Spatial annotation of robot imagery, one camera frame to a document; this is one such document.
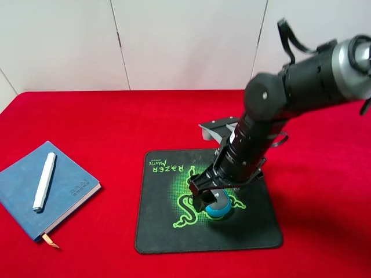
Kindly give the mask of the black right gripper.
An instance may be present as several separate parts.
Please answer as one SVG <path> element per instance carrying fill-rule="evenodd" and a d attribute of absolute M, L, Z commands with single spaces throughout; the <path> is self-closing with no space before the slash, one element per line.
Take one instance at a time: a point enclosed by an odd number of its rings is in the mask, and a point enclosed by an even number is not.
<path fill-rule="evenodd" d="M 254 180 L 261 179 L 264 176 L 261 168 L 266 161 L 267 158 L 263 157 L 250 177 L 246 181 L 242 182 L 226 178 L 214 169 L 213 164 L 208 166 L 201 174 L 192 175 L 189 179 L 189 189 L 194 199 L 195 211 L 200 213 L 201 211 L 204 211 L 207 206 L 215 202 L 215 196 L 211 192 L 213 189 L 242 188 Z"/>

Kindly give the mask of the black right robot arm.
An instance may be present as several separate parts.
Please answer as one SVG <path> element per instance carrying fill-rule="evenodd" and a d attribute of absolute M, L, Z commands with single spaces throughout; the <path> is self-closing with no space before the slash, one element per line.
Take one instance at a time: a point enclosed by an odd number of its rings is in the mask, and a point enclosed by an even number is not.
<path fill-rule="evenodd" d="M 197 212 L 218 202 L 218 192 L 241 188 L 261 175 L 265 153 L 287 140 L 283 127 L 307 112 L 363 100 L 360 114 L 370 108 L 370 37 L 357 35 L 330 41 L 310 58 L 286 65 L 278 74 L 259 73 L 244 92 L 244 113 L 218 126 L 202 126 L 203 137 L 219 143 L 212 164 L 190 181 Z"/>

